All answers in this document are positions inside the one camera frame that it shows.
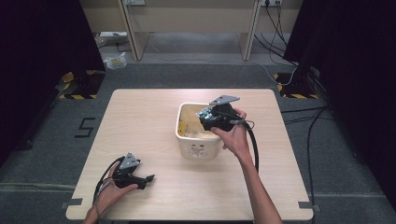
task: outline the finger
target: finger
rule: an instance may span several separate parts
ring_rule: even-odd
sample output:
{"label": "finger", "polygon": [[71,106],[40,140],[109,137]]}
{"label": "finger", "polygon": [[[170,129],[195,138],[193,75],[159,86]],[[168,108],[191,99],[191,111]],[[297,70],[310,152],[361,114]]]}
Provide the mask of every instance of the finger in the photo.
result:
{"label": "finger", "polygon": [[239,115],[239,117],[241,117],[242,119],[245,119],[247,117],[247,113],[245,111],[240,110],[238,108],[234,108],[234,110]]}
{"label": "finger", "polygon": [[110,169],[110,172],[108,172],[108,177],[111,177],[111,176],[113,176],[113,173],[114,173],[114,171],[116,170],[116,168],[117,168],[117,166],[119,165],[119,161],[117,161],[114,165],[113,165],[113,167],[111,167],[111,169]]}
{"label": "finger", "polygon": [[217,127],[212,127],[212,128],[210,129],[210,132],[212,132],[213,134],[218,135],[220,138],[221,138],[222,136],[224,136],[224,134],[226,134],[226,132],[224,132],[222,129],[217,128]]}

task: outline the electrical cable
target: electrical cable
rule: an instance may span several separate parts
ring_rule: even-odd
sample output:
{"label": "electrical cable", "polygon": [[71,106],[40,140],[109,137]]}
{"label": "electrical cable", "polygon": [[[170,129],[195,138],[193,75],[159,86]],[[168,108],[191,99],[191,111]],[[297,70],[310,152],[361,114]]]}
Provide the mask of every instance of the electrical cable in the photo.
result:
{"label": "electrical cable", "polygon": [[[321,85],[320,81],[319,81],[317,78],[315,78],[311,73],[308,74],[308,80],[311,81],[309,84],[310,84],[310,87],[311,87],[312,91],[313,91],[316,95],[321,96],[324,100],[328,101],[327,91],[326,91],[326,89]],[[317,86],[319,86],[320,94],[318,94],[318,92],[316,91],[315,84],[317,84]]]}
{"label": "electrical cable", "polygon": [[[221,111],[216,111],[216,113],[226,117],[230,117],[235,120],[241,120],[240,117],[234,116],[229,113],[224,113]],[[248,120],[244,120],[242,122],[242,125],[244,125],[244,127],[247,129],[247,132],[250,136],[251,145],[253,145],[253,152],[254,152],[254,166],[256,167],[257,172],[259,172],[259,149],[257,148],[256,137],[254,136],[254,133],[252,131],[252,128],[254,127],[254,122],[253,122],[253,127],[250,127],[250,125],[248,125],[248,122],[249,122]]]}
{"label": "electrical cable", "polygon": [[[271,45],[271,43],[270,43],[267,39],[265,39],[265,37],[264,37],[264,35],[263,35],[262,33],[260,33],[260,35],[262,36],[262,39],[263,39],[265,42],[267,42],[267,44]],[[280,49],[280,48],[278,48],[278,47],[276,47],[276,46],[273,46],[273,48],[274,48],[274,49],[277,49],[277,50],[280,50],[280,51],[282,51],[282,52],[285,52],[284,49]]]}
{"label": "electrical cable", "polygon": [[280,5],[279,1],[276,1],[276,9],[277,9],[277,23],[279,25],[279,30],[280,33],[282,34],[282,38],[285,39],[285,36],[283,36],[283,31],[282,31],[282,22],[280,22],[280,14],[282,13],[282,6]]}
{"label": "electrical cable", "polygon": [[[312,170],[311,170],[311,153],[310,153],[310,138],[311,138],[311,133],[312,133],[312,128],[314,127],[315,122],[318,120],[318,117],[320,114],[325,110],[326,108],[322,108],[319,110],[317,115],[315,116],[314,120],[312,121],[311,125],[309,126],[308,130],[308,137],[306,140],[306,157],[308,161],[308,176],[309,176],[309,185],[311,187],[311,197],[312,197],[312,206],[315,205],[315,195],[314,195],[314,183],[312,179]],[[312,217],[312,223],[315,224],[315,215]]]}
{"label": "electrical cable", "polygon": [[[318,113],[318,111],[310,117],[302,117],[302,118],[298,118],[298,119],[285,120],[285,125],[311,120],[317,113]],[[327,118],[318,118],[318,119],[325,119],[325,120],[331,120],[331,121],[335,120],[335,119],[327,119]]]}
{"label": "electrical cable", "polygon": [[97,193],[99,192],[99,188],[102,186],[103,181],[105,181],[104,178],[105,178],[106,174],[108,173],[108,171],[109,171],[109,170],[111,169],[111,167],[113,167],[113,165],[116,164],[118,161],[123,161],[124,158],[125,158],[124,156],[119,157],[118,159],[116,159],[116,160],[114,160],[113,162],[111,162],[111,164],[107,167],[107,169],[105,170],[105,172],[103,173],[102,177],[100,178],[99,182],[98,182],[97,185],[96,185],[95,193],[93,194],[93,201],[92,201],[92,203],[95,202],[96,195],[97,195]]}
{"label": "electrical cable", "polygon": [[285,63],[277,63],[277,62],[275,62],[275,61],[272,59],[272,57],[271,57],[271,52],[273,52],[274,54],[276,54],[278,57],[283,58],[283,56],[282,56],[280,53],[278,53],[278,52],[276,52],[276,51],[274,51],[274,50],[272,49],[272,47],[275,48],[275,46],[273,46],[271,43],[269,43],[264,37],[262,37],[262,38],[263,38],[267,43],[270,44],[270,47],[268,47],[268,46],[266,46],[264,43],[262,43],[262,42],[260,41],[260,39],[259,39],[256,35],[254,35],[254,37],[256,38],[257,41],[259,41],[259,43],[262,45],[263,48],[268,49],[268,50],[270,51],[270,52],[269,52],[269,55],[270,55],[270,59],[271,59],[271,61],[272,61],[273,63],[280,64],[280,65],[286,65],[286,66],[290,66],[290,67],[297,67],[297,64],[296,64],[296,63],[293,63],[293,62],[290,62],[290,61],[287,61],[287,60],[286,60],[286,61],[287,61],[288,63],[292,64],[292,65],[285,64]]}
{"label": "electrical cable", "polygon": [[298,110],[286,110],[286,111],[280,111],[282,114],[286,113],[294,113],[294,112],[302,112],[302,111],[308,111],[308,110],[317,110],[317,109],[324,109],[327,108],[328,106],[320,106],[320,107],[313,107],[313,108],[307,108],[307,109],[298,109]]}
{"label": "electrical cable", "polygon": [[283,37],[283,35],[281,35],[277,29],[277,26],[275,25],[274,20],[272,19],[272,16],[270,14],[270,12],[268,11],[268,7],[265,8],[265,10],[267,11],[268,17],[270,18],[272,24],[274,25],[274,28],[276,29],[276,34],[278,34],[279,38],[283,41],[283,43],[285,44],[285,46],[288,46],[288,43],[286,43],[285,38]]}

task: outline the yellow black hazard tape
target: yellow black hazard tape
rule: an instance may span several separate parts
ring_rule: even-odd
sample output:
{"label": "yellow black hazard tape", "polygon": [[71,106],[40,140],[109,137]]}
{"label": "yellow black hazard tape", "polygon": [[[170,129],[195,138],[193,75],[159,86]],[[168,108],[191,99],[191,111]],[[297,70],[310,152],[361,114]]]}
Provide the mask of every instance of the yellow black hazard tape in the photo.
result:
{"label": "yellow black hazard tape", "polygon": [[[285,78],[280,78],[278,74],[274,75],[275,81],[277,83],[287,83],[285,82]],[[318,99],[318,96],[312,91],[310,87],[300,86],[300,87],[291,87],[291,86],[282,86],[277,85],[277,89],[279,90],[279,94],[285,98],[295,98],[295,99]]]}
{"label": "yellow black hazard tape", "polygon": [[60,99],[70,99],[70,100],[87,100],[95,99],[96,95],[72,95],[72,94],[62,94]]}
{"label": "yellow black hazard tape", "polygon": [[90,83],[86,88],[81,88],[74,81],[74,76],[72,73],[65,74],[63,77],[63,81],[65,83],[63,94],[61,94],[59,98],[71,100],[95,99],[105,74],[96,74],[92,71],[87,71],[87,74],[90,76]]}

